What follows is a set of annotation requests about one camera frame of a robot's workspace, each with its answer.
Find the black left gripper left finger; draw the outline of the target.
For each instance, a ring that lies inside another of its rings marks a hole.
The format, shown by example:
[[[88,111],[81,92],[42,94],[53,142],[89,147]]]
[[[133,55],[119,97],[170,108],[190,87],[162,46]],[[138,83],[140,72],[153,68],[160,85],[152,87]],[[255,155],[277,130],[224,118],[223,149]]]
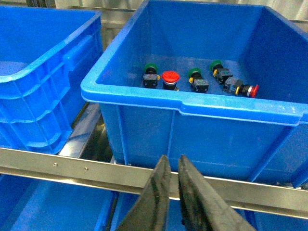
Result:
[[[164,231],[169,212],[170,180],[169,160],[166,155],[162,155],[138,200],[116,230]]]

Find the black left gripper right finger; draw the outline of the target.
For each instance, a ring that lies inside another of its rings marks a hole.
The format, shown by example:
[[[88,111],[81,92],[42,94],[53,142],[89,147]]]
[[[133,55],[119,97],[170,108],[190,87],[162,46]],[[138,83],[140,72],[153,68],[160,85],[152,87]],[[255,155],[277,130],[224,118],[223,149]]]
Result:
[[[182,223],[187,231],[254,231],[214,190],[187,156],[178,163]]]

